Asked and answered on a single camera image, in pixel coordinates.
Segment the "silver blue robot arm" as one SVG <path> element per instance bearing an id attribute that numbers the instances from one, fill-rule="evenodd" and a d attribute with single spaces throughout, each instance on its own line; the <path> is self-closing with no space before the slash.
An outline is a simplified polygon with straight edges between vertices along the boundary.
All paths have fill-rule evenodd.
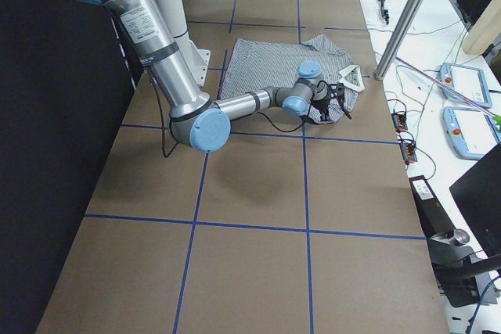
<path id="1" fill-rule="evenodd" d="M 317 109 L 321 122 L 331 122 L 333 91 L 313 61 L 300 63 L 290 88 L 267 87 L 214 101 L 200 88 L 209 52 L 189 39 L 182 0 L 78 1 L 102 5 L 117 18 L 156 90 L 170 104 L 168 127 L 178 143 L 202 153 L 217 151 L 229 138 L 232 120 L 270 107 L 281 107 L 309 123 L 314 121 L 311 109 Z"/>

